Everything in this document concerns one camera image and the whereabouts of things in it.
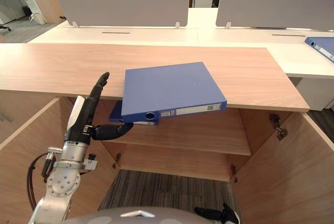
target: binder finger hole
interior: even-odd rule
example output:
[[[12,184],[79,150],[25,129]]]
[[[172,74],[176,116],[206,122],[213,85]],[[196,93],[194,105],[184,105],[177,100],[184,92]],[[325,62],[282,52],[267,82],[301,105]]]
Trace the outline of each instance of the binder finger hole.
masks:
[[[154,113],[147,113],[146,114],[146,119],[148,119],[148,120],[152,120],[154,118]]]

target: cabinet shelf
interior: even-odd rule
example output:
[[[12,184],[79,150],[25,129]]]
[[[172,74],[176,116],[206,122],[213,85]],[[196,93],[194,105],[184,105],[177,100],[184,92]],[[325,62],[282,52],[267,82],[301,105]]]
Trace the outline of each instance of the cabinet shelf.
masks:
[[[239,110],[234,108],[161,119],[157,126],[135,125],[122,138],[109,142],[234,155],[252,154]]]
[[[103,142],[115,158],[121,154],[122,169],[230,181],[227,155],[178,148]]]

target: cabinet door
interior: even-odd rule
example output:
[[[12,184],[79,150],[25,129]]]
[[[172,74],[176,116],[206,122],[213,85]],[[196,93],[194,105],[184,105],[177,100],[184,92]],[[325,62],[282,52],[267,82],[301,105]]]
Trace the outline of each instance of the cabinet door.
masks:
[[[67,98],[53,99],[0,144],[0,223],[27,223],[32,210],[26,191],[28,166],[48,146],[61,147],[73,105]],[[100,141],[92,140],[88,154],[96,154],[97,169],[81,177],[71,199],[68,218],[93,213],[118,174],[119,166]],[[46,193],[40,176],[45,157],[36,164],[33,187],[38,202]]]
[[[307,114],[292,113],[237,173],[246,224],[334,223],[334,144]]]

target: wooden tabletop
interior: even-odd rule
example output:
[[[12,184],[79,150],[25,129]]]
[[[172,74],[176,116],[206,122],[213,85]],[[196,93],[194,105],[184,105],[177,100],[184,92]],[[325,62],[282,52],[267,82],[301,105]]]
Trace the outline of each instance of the wooden tabletop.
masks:
[[[227,98],[228,107],[309,110],[264,48],[0,44],[0,89],[87,95],[100,75],[108,71],[111,76],[102,97],[119,99],[126,69],[200,61]]]

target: cabinet hinge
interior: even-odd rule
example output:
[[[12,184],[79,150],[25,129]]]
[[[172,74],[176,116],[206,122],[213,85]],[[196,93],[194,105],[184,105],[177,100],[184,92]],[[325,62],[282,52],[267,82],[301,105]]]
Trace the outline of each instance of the cabinet hinge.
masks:
[[[231,165],[231,172],[232,172],[232,178],[234,180],[234,183],[237,183],[238,182],[238,177],[236,176],[235,165]]]
[[[121,159],[121,153],[119,152],[117,155],[116,155],[116,159],[115,159],[115,162],[113,163],[113,169],[116,168],[117,164],[119,163],[120,159]]]
[[[272,124],[273,129],[275,129],[276,132],[278,133],[277,138],[279,141],[283,140],[289,134],[288,130],[281,128],[280,120],[281,118],[279,117],[278,114],[276,113],[269,114],[269,121]]]

